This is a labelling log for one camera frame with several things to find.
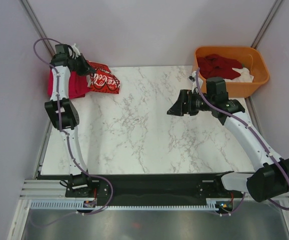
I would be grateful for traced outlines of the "white t-shirt red print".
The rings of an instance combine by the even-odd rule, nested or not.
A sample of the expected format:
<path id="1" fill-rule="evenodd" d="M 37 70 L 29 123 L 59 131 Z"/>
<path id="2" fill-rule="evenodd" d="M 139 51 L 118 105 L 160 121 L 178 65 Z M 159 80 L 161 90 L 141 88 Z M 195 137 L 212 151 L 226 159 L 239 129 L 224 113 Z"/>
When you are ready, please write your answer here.
<path id="1" fill-rule="evenodd" d="M 95 69 L 95 73 L 86 77 L 87 87 L 91 92 L 108 94 L 120 93 L 121 82 L 107 65 L 91 61 L 88 61 L 88 63 Z"/>

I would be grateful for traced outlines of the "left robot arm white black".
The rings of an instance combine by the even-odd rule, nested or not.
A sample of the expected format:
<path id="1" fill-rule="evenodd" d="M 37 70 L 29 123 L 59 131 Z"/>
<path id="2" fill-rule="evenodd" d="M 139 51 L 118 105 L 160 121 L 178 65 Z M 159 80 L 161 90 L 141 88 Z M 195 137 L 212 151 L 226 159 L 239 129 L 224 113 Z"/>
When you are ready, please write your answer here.
<path id="1" fill-rule="evenodd" d="M 55 46 L 55 55 L 49 65 L 52 72 L 52 93 L 44 107 L 53 127 L 60 132 L 69 157 L 69 180 L 65 186 L 70 191 L 78 191 L 82 196 L 88 197 L 95 188 L 82 157 L 78 139 L 80 118 L 69 97 L 69 83 L 71 73 L 90 77 L 96 70 L 76 46 L 64 43 Z"/>

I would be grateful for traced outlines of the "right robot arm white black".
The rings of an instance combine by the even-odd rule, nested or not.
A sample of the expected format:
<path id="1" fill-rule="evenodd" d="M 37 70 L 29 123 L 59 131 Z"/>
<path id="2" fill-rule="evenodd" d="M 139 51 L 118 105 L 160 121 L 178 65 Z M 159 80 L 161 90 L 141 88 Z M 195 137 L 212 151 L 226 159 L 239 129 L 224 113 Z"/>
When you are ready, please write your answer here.
<path id="1" fill-rule="evenodd" d="M 231 191 L 240 191 L 261 203 L 289 193 L 289 158 L 282 158 L 264 140 L 242 104 L 229 98 L 226 82 L 221 77 L 207 79 L 205 93 L 198 79 L 193 89 L 180 90 L 167 114 L 195 116 L 201 111 L 211 112 L 233 134 L 254 168 L 254 173 L 223 173 L 220 180 L 213 184 L 217 196 L 225 197 Z"/>

